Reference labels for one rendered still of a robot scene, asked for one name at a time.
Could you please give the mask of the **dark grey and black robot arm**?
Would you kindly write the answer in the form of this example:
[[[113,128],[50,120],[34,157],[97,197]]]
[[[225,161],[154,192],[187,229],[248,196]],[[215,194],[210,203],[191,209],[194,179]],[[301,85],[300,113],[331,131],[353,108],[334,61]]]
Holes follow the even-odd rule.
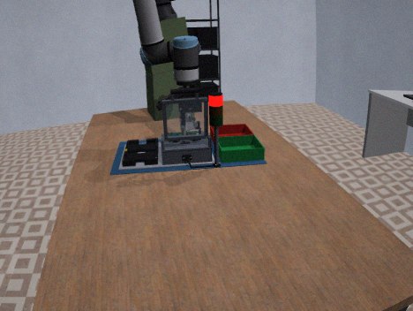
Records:
[[[143,64],[151,66],[173,62],[175,81],[198,80],[198,38],[196,36],[179,36],[171,42],[165,42],[162,36],[160,21],[177,18],[171,5],[171,1],[175,0],[132,1],[142,40],[139,53]]]

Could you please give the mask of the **red bin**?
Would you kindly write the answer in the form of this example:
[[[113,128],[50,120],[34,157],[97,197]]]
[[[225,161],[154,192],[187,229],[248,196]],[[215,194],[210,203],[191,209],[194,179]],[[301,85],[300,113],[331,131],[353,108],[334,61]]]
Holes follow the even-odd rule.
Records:
[[[242,134],[242,135],[240,135]],[[254,135],[246,124],[219,126],[219,137]],[[210,136],[214,143],[214,126],[210,126]]]

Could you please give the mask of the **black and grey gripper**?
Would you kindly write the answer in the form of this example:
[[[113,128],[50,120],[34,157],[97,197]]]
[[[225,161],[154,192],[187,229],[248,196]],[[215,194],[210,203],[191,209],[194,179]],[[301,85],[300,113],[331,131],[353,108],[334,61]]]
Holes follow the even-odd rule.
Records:
[[[189,87],[198,87],[199,88],[199,97],[201,97],[201,81],[200,80],[194,80],[194,81],[190,81],[190,82],[179,82],[179,81],[177,81],[176,84],[178,86],[183,86],[183,88],[186,88],[187,86],[189,86]],[[184,99],[184,98],[196,98],[196,94],[195,93],[185,93],[185,95],[179,97],[178,99]]]

